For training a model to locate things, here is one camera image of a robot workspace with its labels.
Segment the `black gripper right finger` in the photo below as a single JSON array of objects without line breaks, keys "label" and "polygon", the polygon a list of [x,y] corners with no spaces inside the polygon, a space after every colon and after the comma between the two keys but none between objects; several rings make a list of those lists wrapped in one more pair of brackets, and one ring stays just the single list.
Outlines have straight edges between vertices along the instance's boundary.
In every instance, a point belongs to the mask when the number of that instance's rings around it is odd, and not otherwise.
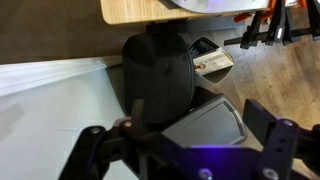
[{"label": "black gripper right finger", "polygon": [[254,171],[258,180],[305,179],[292,170],[294,159],[320,175],[319,124],[304,129],[290,119],[277,118],[254,99],[245,101],[243,121],[263,146]]}]

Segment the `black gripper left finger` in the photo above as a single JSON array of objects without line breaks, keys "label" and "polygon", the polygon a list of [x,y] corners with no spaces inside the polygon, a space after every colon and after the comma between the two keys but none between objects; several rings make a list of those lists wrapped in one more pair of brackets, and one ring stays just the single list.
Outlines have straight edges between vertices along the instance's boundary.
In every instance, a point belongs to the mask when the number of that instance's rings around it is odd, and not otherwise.
[{"label": "black gripper left finger", "polygon": [[140,180],[169,180],[174,168],[124,133],[120,123],[83,129],[58,180],[103,180],[110,164],[123,161]]}]

